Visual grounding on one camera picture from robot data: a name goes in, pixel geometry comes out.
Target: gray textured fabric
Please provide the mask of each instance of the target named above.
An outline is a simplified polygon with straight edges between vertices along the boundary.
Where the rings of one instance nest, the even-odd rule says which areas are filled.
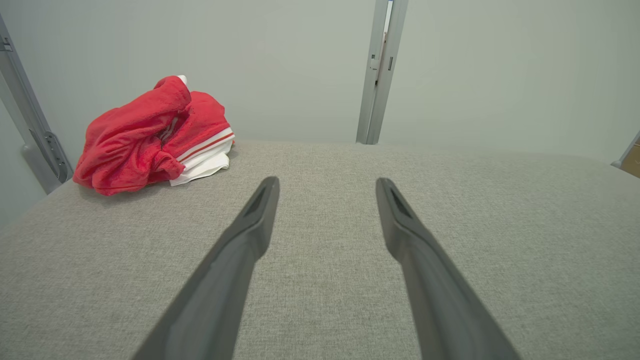
[[[126,359],[266,176],[281,196],[236,359],[415,359],[374,194],[394,180],[525,359],[640,357],[640,179],[515,152],[240,141],[231,168],[67,183],[0,236],[0,358]]]

